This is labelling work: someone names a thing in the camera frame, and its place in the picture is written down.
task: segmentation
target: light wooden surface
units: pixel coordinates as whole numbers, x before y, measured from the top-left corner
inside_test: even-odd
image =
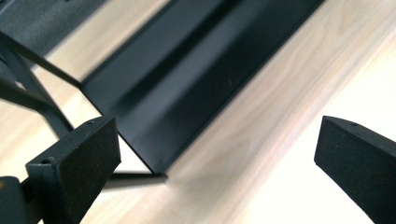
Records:
[[[165,3],[110,1],[48,58],[82,79]],[[98,115],[78,91],[36,71],[75,125]],[[395,96],[396,1],[328,0],[166,184],[103,191],[83,223],[371,223],[314,164],[318,130],[329,115],[396,140]],[[23,165],[56,138],[38,115],[5,102],[0,109],[0,175],[22,180]]]

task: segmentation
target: black metal leg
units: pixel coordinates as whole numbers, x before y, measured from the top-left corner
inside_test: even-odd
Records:
[[[125,188],[147,184],[161,184],[166,181],[166,174],[113,174],[107,180],[104,189]]]

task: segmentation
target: black metal stand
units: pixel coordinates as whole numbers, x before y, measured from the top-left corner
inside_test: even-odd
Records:
[[[93,119],[74,130],[21,56],[80,87],[61,69],[0,33],[0,58],[22,84],[0,78],[0,98],[37,111],[60,138],[26,164],[29,178],[21,184],[15,177],[0,177],[0,223],[37,223],[41,218],[46,223],[79,223],[103,187],[164,182],[164,174],[113,175],[120,163],[115,119]],[[117,162],[108,154],[115,152]]]

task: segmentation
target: metal bar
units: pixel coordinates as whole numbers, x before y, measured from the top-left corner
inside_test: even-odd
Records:
[[[147,184],[163,184],[168,178],[165,174],[113,174],[104,189],[128,188]]]
[[[0,79],[0,98],[36,111],[50,107],[48,102],[42,97],[13,86],[3,79]]]
[[[52,63],[48,62],[46,59],[38,56],[37,54],[35,54],[34,52],[32,52],[31,50],[26,48],[24,45],[18,43],[17,41],[13,40],[11,37],[9,37],[1,32],[0,32],[0,42],[4,42],[6,45],[8,45],[10,48],[17,51],[24,58],[32,61],[33,63],[40,65],[42,68],[51,72],[56,77],[59,77],[62,80],[66,81],[67,83],[80,89],[81,84],[79,83],[79,81],[77,81],[70,75],[66,74],[65,71],[63,71],[62,69],[53,65]]]
[[[38,112],[44,116],[52,130],[55,131],[60,138],[73,131],[73,126],[52,100],[47,91],[42,87],[35,75],[27,67],[23,59],[17,53],[12,51],[3,41],[0,41],[0,52],[8,68],[17,77],[17,80],[23,85],[23,87],[35,95],[42,96],[45,101],[48,102],[50,107],[41,108]]]
[[[324,117],[315,163],[374,223],[396,223],[396,143],[357,123]]]

